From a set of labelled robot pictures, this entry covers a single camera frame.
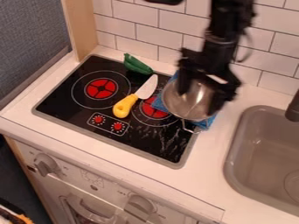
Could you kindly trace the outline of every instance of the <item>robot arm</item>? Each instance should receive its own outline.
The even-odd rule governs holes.
[[[180,4],[183,0],[146,0],[159,4]],[[211,21],[205,32],[205,44],[201,52],[182,49],[178,62],[177,91],[182,95],[189,90],[191,80],[196,79],[215,90],[208,115],[222,108],[226,101],[233,100],[240,81],[232,73],[229,63],[245,29],[251,25],[254,0],[212,0]],[[226,81],[220,84],[209,78],[213,74]]]

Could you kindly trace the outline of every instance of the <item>oven knob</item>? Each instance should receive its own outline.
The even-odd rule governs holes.
[[[127,214],[133,215],[131,219],[134,220],[135,218],[137,218],[138,220],[144,222],[146,222],[149,217],[155,212],[155,208],[150,203],[150,201],[139,195],[131,196],[124,210],[125,212],[127,212]]]
[[[102,123],[103,118],[102,118],[101,116],[96,116],[96,117],[94,118],[94,121],[95,121],[96,123]]]
[[[97,115],[93,118],[92,123],[97,125],[102,125],[106,121],[105,116]]]
[[[120,122],[116,122],[114,125],[113,125],[114,129],[115,130],[121,130],[122,129],[122,123]]]
[[[39,153],[34,159],[34,165],[38,169],[40,175],[45,177],[49,173],[59,174],[60,168],[56,161],[46,155],[45,153]]]

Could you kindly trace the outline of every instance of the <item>blue cloth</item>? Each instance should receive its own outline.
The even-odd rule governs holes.
[[[178,72],[176,72],[170,79],[168,82],[174,81],[177,79],[178,76]],[[162,102],[162,93],[159,93],[159,95],[157,96],[157,98],[151,103],[151,106],[154,109],[159,109],[162,110],[166,113],[169,113],[169,111],[167,110],[167,108],[163,105]],[[201,128],[202,130],[208,130],[210,128],[210,126],[212,125],[212,122],[214,121],[216,115],[213,115],[207,119],[205,119],[204,121],[201,122],[191,122],[196,126],[199,126],[199,128]]]

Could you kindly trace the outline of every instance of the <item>metal sink basin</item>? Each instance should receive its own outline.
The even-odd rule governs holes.
[[[299,122],[284,113],[267,106],[247,109],[224,173],[238,193],[299,216]]]

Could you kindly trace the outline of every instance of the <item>white tile wall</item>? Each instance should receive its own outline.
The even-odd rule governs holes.
[[[208,18],[210,16],[211,0],[186,0],[186,13]]]
[[[102,31],[98,31],[96,32],[96,34],[98,36],[99,45],[107,46],[114,49],[116,48],[115,35]]]
[[[256,0],[255,2],[258,4],[266,4],[276,7],[282,7],[285,0]]]
[[[276,33],[271,52],[299,58],[299,37]]]
[[[264,50],[264,51],[268,51],[270,49],[271,42],[275,34],[273,31],[265,31],[256,28],[248,28],[247,33],[248,35],[251,36],[253,40],[253,46],[250,46],[250,43],[248,42],[248,39],[245,36],[243,36],[240,41],[241,46],[253,47],[255,49]]]
[[[193,50],[195,52],[201,51],[204,45],[204,39],[203,38],[197,38],[189,35],[184,35],[184,43],[183,47]]]
[[[242,82],[257,86],[261,77],[261,70],[234,64],[231,65],[231,69]]]
[[[299,88],[299,80],[279,74],[263,72],[259,86],[287,95],[294,95]]]
[[[183,34],[165,31],[145,25],[137,25],[137,39],[158,46],[166,46],[173,49],[182,47]]]
[[[184,0],[170,6],[145,0],[93,0],[100,45],[175,64],[181,47],[198,51],[209,24],[211,0]],[[299,0],[256,0],[258,16],[242,38],[238,58],[247,47],[253,55],[231,68],[243,82],[293,94],[299,81]]]
[[[157,46],[143,43],[130,38],[116,37],[117,49],[133,53],[148,59],[157,60]]]
[[[94,13],[112,17],[111,0],[93,0]]]
[[[120,19],[94,15],[95,27],[98,31],[110,32],[116,35],[134,39],[135,24]]]
[[[299,11],[284,10],[274,7],[258,5],[256,7],[258,17],[254,20],[254,26],[276,31],[299,35]]]
[[[166,11],[177,11],[177,12],[184,12],[185,2],[182,2],[179,5],[166,5],[166,4],[160,4],[160,3],[148,3],[144,0],[135,0],[136,4],[146,5],[149,7],[162,9]]]
[[[284,6],[287,9],[299,11],[299,1],[298,0],[287,0]]]
[[[132,3],[123,3],[120,1],[113,1],[113,9],[115,18],[121,18],[143,25],[158,25],[157,9],[152,9]]]
[[[176,65],[180,57],[179,51],[159,46],[159,61]]]
[[[237,59],[241,59],[248,49],[240,47]],[[253,50],[251,57],[241,63],[244,66],[258,68],[272,73],[284,74],[293,76],[298,66],[299,59],[293,59],[270,52],[262,52]]]
[[[160,27],[174,32],[182,32],[203,37],[209,19],[188,16],[176,12],[161,10]]]

